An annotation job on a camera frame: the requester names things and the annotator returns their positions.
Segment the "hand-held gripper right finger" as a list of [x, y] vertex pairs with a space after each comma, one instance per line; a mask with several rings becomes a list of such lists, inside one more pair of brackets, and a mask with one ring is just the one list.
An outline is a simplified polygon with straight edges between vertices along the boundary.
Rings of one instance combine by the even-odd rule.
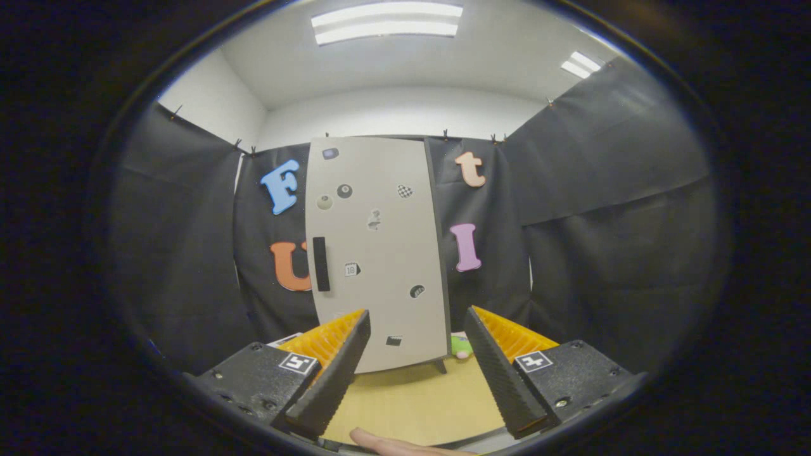
[[504, 427], [515, 439], [621, 401], [646, 377], [583, 340], [556, 343], [476, 306], [464, 316], [464, 331]]

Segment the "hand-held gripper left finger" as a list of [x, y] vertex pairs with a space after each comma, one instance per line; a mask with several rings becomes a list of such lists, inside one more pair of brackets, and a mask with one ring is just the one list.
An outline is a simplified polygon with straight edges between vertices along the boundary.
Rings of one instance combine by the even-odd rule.
[[186, 380], [253, 432], [315, 440], [342, 403], [370, 335], [370, 314], [360, 309], [278, 346], [255, 341]]

